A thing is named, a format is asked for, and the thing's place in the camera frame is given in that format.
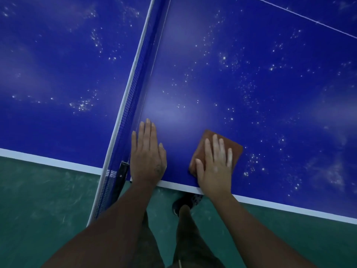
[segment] left hand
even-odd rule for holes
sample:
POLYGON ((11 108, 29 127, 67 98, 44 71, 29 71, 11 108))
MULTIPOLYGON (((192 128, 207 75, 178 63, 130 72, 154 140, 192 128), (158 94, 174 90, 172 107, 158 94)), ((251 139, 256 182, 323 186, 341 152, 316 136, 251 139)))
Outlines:
POLYGON ((130 174, 133 183, 145 182, 153 187, 162 179, 167 167, 166 150, 163 144, 157 145, 156 127, 149 119, 139 125, 131 135, 130 174))

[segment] pants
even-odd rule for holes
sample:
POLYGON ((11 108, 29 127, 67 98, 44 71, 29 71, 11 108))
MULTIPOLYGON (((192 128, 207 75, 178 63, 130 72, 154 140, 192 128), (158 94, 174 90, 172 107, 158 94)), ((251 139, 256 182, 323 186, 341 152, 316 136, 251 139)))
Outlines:
MULTIPOLYGON (((185 209, 180 213, 179 225, 176 232, 176 249, 173 256, 172 267, 179 267, 179 260, 182 268, 224 268, 221 261, 214 256, 200 236, 199 230, 191 217, 189 209, 185 209)), ((165 268, 155 237, 149 228, 146 212, 131 267, 165 268)))

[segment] finger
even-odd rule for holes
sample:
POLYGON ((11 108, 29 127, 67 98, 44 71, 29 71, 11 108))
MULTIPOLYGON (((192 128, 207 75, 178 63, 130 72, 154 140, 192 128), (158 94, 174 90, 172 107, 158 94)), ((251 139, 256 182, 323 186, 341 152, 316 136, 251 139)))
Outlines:
POLYGON ((144 140, 142 145, 143 150, 149 150, 150 148, 150 133, 151 133, 151 123, 149 119, 146 119, 144 140))
POLYGON ((144 122, 140 122, 139 125, 139 134, 137 136, 137 150, 142 150, 143 140, 144 140, 144 122))
POLYGON ((156 151, 156 154, 158 152, 157 134, 156 134, 156 127, 154 123, 151 123, 150 150, 156 151))
POLYGON ((217 162, 219 156, 220 156, 220 145, 218 144, 218 137, 215 134, 213 135, 213 160, 217 162))
POLYGON ((163 148, 163 144, 158 145, 158 154, 160 156, 161 162, 163 163, 164 169, 167 167, 166 150, 163 148))
POLYGON ((222 163, 226 163, 226 150, 224 148, 224 141, 220 139, 220 160, 222 163))
POLYGON ((211 143, 208 138, 206 138, 205 140, 205 155, 206 155, 206 164, 212 164, 213 157, 212 157, 211 143))
POLYGON ((233 152, 232 149, 228 149, 227 167, 232 168, 233 152))
POLYGON ((205 174, 205 170, 203 169, 203 163, 200 159, 196 159, 196 172, 197 172, 197 179, 199 182, 203 180, 203 176, 205 174))
POLYGON ((131 153, 136 152, 136 131, 131 134, 131 153))

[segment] ping pong table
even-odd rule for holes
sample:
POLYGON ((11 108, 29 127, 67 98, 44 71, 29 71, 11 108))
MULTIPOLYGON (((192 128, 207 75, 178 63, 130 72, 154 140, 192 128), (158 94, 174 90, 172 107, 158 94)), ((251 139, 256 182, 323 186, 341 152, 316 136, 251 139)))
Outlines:
MULTIPOLYGON (((0 155, 100 174, 90 223, 130 178, 130 134, 149 117, 167 150, 158 186, 201 193, 188 165, 211 129, 244 147, 232 176, 239 201, 357 224, 357 4, 101 0, 77 7, 80 27, 72 18, 62 20, 65 34, 37 26, 32 47, 30 38, 5 42, 13 67, 1 67, 0 155), (86 29, 90 55, 78 43, 86 29)), ((16 22, 6 20, 11 33, 16 22)))

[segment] blue table surface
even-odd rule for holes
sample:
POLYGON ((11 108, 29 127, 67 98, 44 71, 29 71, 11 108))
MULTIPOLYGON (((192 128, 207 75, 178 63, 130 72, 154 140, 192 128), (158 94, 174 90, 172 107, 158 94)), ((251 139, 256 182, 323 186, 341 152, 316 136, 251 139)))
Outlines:
POLYGON ((141 120, 167 150, 163 180, 198 186, 188 165, 211 129, 245 148, 232 193, 357 218, 356 80, 350 36, 259 0, 171 0, 141 120))
POLYGON ((102 167, 150 0, 0 0, 0 148, 102 167))

